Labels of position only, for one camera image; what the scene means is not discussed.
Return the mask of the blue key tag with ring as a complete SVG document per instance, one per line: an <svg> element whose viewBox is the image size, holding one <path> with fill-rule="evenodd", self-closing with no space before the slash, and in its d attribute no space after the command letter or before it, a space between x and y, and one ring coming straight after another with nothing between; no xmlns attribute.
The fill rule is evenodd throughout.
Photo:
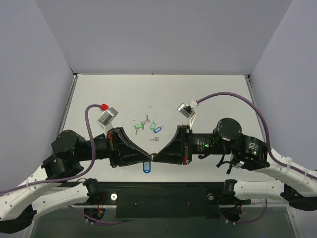
<svg viewBox="0 0 317 238"><path fill-rule="evenodd" d="M151 162L143 163L143 172L149 174L151 172Z"/></svg>

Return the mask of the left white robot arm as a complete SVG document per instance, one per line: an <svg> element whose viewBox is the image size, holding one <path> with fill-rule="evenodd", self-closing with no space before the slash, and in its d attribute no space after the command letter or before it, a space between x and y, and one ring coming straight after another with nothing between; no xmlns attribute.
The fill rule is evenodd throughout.
<svg viewBox="0 0 317 238"><path fill-rule="evenodd" d="M97 205L105 193L95 178L62 192L46 193L85 175L96 160L109 159L113 168L148 162L151 155L130 141L123 128L112 129L86 140L75 131L66 130L52 143L53 153L21 185L0 194L0 231L17 233L38 217L76 203Z"/></svg>

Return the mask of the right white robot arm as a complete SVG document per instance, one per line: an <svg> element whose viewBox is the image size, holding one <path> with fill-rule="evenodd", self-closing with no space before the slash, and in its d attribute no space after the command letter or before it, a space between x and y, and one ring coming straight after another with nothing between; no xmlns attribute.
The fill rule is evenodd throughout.
<svg viewBox="0 0 317 238"><path fill-rule="evenodd" d="M273 181L240 181L227 179L220 194L209 192L208 196L232 203L251 199L270 199L287 202L303 211L317 209L317 183L290 159L274 160L268 145L242 133L241 125L234 119L221 119L212 133L193 133L187 125L179 125L175 136L153 156L153 162L188 165L193 155L200 160L210 155L220 155L216 167L228 165L266 174Z"/></svg>

